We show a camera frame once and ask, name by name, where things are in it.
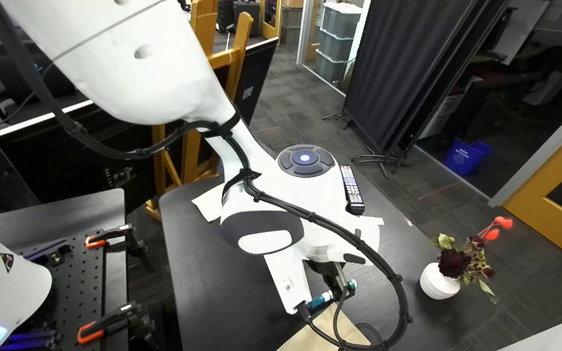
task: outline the round white object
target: round white object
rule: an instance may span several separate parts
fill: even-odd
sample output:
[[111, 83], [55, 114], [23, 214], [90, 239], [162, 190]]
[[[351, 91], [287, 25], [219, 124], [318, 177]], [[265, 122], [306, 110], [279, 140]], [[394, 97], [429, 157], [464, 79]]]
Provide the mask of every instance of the round white object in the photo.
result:
[[420, 286], [429, 298], [445, 300], [461, 290], [461, 280], [441, 274], [437, 261], [433, 261], [421, 270]]

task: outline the black cable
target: black cable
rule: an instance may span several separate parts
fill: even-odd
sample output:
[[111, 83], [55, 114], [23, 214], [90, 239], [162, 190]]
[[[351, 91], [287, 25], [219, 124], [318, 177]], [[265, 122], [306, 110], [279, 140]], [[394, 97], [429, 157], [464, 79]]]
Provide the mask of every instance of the black cable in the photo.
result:
[[[142, 7], [140, 11], [146, 11], [150, 7], [154, 7], [156, 3], [160, 3], [164, 0], [158, 0], [146, 7]], [[49, 87], [45, 85], [45, 81], [41, 79], [41, 75], [37, 73], [37, 70], [33, 68], [33, 60], [27, 52], [27, 48], [23, 46], [19, 34], [16, 32], [12, 21], [6, 15], [6, 9], [0, 3], [0, 38], [8, 50], [10, 56], [14, 56], [14, 64], [18, 66], [19, 73], [23, 75], [23, 79], [27, 81], [27, 85], [35, 91], [35, 95], [55, 112], [55, 118], [60, 122], [60, 126], [64, 128], [64, 132], [68, 132], [70, 136], [74, 136], [78, 142], [82, 142], [84, 146], [88, 146], [90, 149], [105, 155], [105, 157], [113, 157], [113, 159], [142, 159], [148, 157], [160, 149], [166, 149], [172, 142], [180, 140], [187, 130], [193, 128], [217, 128], [217, 122], [209, 122], [209, 120], [197, 120], [197, 122], [189, 122], [183, 124], [181, 128], [176, 128], [174, 132], [170, 132], [162, 142], [156, 142], [152, 146], [146, 148], [135, 148], [135, 149], [115, 149], [103, 142], [99, 142], [98, 138], [94, 138], [78, 120], [70, 118], [62, 107], [59, 105], [59, 101], [53, 97], [53, 93], [49, 91]], [[88, 42], [90, 38], [74, 44], [72, 48], [64, 50], [70, 52], [76, 46]]]
[[334, 313], [334, 333], [336, 333], [338, 341], [341, 343], [341, 348], [343, 348], [345, 344], [349, 344], [349, 343], [340, 335], [340, 323], [338, 323], [343, 302], [345, 302], [345, 298], [340, 298], [338, 307], [336, 307], [336, 313]]
[[23, 110], [23, 107], [31, 101], [31, 97], [35, 97], [35, 93], [27, 93], [27, 97], [21, 101], [19, 107], [16, 107], [10, 114], [6, 114], [2, 120], [0, 120], [0, 126], [6, 124], [8, 120], [12, 120], [18, 112]]
[[[244, 169], [250, 169], [250, 161], [248, 161], [248, 155], [246, 151], [242, 149], [242, 146], [232, 138], [230, 132], [224, 132], [222, 138], [228, 142], [228, 146], [236, 151], [236, 155], [240, 157], [242, 161], [242, 167]], [[359, 344], [359, 343], [349, 343], [345, 339], [334, 339], [330, 335], [326, 335], [318, 325], [314, 325], [312, 321], [308, 321], [308, 325], [320, 335], [324, 337], [326, 341], [338, 344], [338, 346], [345, 346], [345, 348], [382, 348], [382, 346], [390, 346], [394, 344], [406, 331], [406, 325], [412, 321], [410, 313], [408, 313], [408, 300], [406, 300], [406, 292], [402, 288], [402, 276], [394, 272], [394, 268], [379, 255], [379, 251], [375, 251], [373, 247], [369, 247], [361, 237], [357, 237], [355, 233], [347, 231], [343, 226], [316, 214], [316, 212], [310, 212], [302, 206], [297, 206], [297, 204], [291, 204], [283, 198], [277, 198], [277, 196], [271, 196], [263, 190], [260, 190], [256, 185], [254, 185], [254, 179], [252, 177], [244, 177], [244, 188], [248, 194], [252, 194], [256, 200], [263, 200], [263, 202], [269, 202], [269, 204], [275, 204], [299, 218], [304, 218], [308, 222], [314, 222], [330, 231], [336, 231], [341, 239], [345, 239], [347, 243], [355, 245], [361, 253], [365, 253], [365, 257], [369, 261], [375, 263], [375, 266], [386, 274], [386, 278], [392, 282], [394, 290], [396, 290], [396, 296], [398, 296], [398, 323], [396, 323], [396, 329], [390, 333], [390, 337], [386, 337], [382, 341], [382, 344]]]
[[[160, 151], [164, 149], [168, 144], [172, 144], [174, 140], [181, 138], [187, 130], [191, 128], [209, 128], [209, 130], [219, 130], [222, 134], [222, 138], [232, 146], [232, 149], [236, 151], [236, 155], [240, 157], [242, 161], [242, 167], [246, 171], [252, 171], [250, 169], [250, 161], [248, 161], [248, 155], [246, 151], [242, 149], [242, 146], [232, 138], [230, 132], [222, 130], [217, 122], [209, 122], [209, 120], [197, 120], [197, 122], [187, 122], [183, 124], [181, 128], [176, 128], [168, 138], [164, 138], [162, 142], [158, 144], [152, 144], [148, 148], [137, 148], [137, 149], [129, 149], [129, 151], [121, 151], [121, 149], [115, 149], [115, 148], [109, 148], [105, 144], [101, 144], [99, 140], [96, 140], [92, 134], [86, 132], [86, 128], [76, 122], [74, 118], [70, 118], [59, 105], [59, 101], [51, 95], [49, 87], [45, 85], [45, 81], [41, 79], [41, 75], [33, 70], [33, 64], [31, 64], [31, 56], [29, 52], [25, 50], [21, 38], [18, 36], [14, 25], [10, 23], [2, 3], [0, 3], [0, 36], [2, 36], [2, 42], [4, 46], [10, 50], [10, 54], [16, 58], [16, 66], [18, 70], [21, 71], [23, 79], [29, 83], [29, 87], [35, 91], [35, 95], [55, 112], [57, 120], [62, 124], [62, 128], [74, 136], [78, 142], [82, 142], [84, 146], [88, 146], [90, 149], [94, 151], [99, 151], [107, 157], [115, 157], [115, 159], [139, 159], [139, 157], [148, 157], [150, 153], [154, 151]], [[369, 247], [363, 239], [359, 239], [357, 235], [353, 235], [351, 231], [347, 231], [343, 226], [338, 226], [336, 222], [316, 214], [316, 212], [310, 212], [306, 208], [300, 208], [297, 204], [291, 204], [287, 200], [281, 200], [277, 196], [271, 196], [263, 190], [260, 190], [254, 181], [250, 177], [244, 179], [244, 188], [248, 194], [252, 194], [256, 200], [263, 200], [263, 202], [269, 202], [269, 204], [275, 204], [291, 214], [297, 214], [299, 218], [304, 218], [304, 220], [310, 220], [322, 227], [328, 227], [332, 231], [336, 231], [341, 239], [345, 239], [347, 243], [355, 245], [359, 251], [365, 253], [365, 257], [369, 261], [375, 263], [375, 266], [379, 266], [386, 276], [388, 280], [392, 282], [394, 290], [396, 290], [396, 296], [398, 296], [398, 305], [400, 305], [400, 315], [398, 315], [398, 325], [396, 329], [392, 331], [392, 335], [388, 339], [384, 339], [382, 344], [392, 344], [396, 343], [402, 333], [406, 331], [406, 325], [410, 321], [410, 315], [408, 315], [408, 300], [406, 300], [406, 294], [404, 294], [404, 288], [402, 288], [402, 278], [400, 274], [396, 274], [390, 265], [373, 249]], [[318, 329], [314, 323], [310, 323], [310, 327], [322, 335], [324, 339], [328, 339], [330, 343], [334, 344], [340, 344], [340, 346], [357, 346], [357, 348], [375, 348], [375, 346], [382, 346], [382, 344], [353, 344], [353, 343], [345, 343], [343, 339], [332, 339], [328, 337], [322, 329]]]

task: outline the clamp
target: clamp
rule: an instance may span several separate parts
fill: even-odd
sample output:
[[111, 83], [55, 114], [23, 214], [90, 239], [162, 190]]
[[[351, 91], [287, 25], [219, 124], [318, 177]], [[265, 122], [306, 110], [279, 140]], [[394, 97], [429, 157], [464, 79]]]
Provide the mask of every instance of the clamp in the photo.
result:
[[113, 227], [101, 227], [96, 229], [94, 233], [86, 235], [86, 247], [88, 249], [99, 249], [99, 247], [109, 247], [111, 237], [125, 237], [125, 245], [127, 245], [127, 253], [131, 253], [133, 257], [139, 257], [146, 268], [154, 268], [146, 257], [148, 247], [139, 241], [135, 235], [135, 226], [133, 224], [121, 224], [121, 226], [113, 226]]
[[103, 315], [101, 319], [78, 327], [78, 344], [94, 343], [125, 327], [131, 329], [131, 339], [142, 339], [152, 348], [160, 348], [154, 339], [156, 323], [154, 319], [150, 319], [146, 309], [137, 302], [123, 304], [121, 307]]

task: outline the white paper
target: white paper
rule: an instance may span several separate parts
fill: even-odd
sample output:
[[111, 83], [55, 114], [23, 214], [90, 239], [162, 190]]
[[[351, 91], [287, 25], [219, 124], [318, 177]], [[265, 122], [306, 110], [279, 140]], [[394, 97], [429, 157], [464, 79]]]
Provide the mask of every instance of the white paper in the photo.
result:
[[199, 194], [191, 202], [199, 208], [207, 222], [217, 220], [222, 212], [222, 183]]
[[359, 229], [361, 229], [361, 239], [371, 245], [375, 251], [379, 251], [380, 245], [380, 226], [382, 226], [380, 216], [359, 216]]

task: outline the red flower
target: red flower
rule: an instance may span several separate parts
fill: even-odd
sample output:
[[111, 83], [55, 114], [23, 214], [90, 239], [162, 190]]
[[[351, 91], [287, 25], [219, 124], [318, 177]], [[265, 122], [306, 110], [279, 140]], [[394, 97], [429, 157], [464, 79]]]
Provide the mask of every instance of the red flower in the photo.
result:
[[513, 227], [513, 218], [496, 216], [496, 218], [494, 218], [494, 224], [500, 226], [500, 227], [503, 227], [503, 229], [509, 229], [509, 227]]
[[484, 235], [486, 241], [494, 241], [500, 237], [500, 227], [490, 227]]

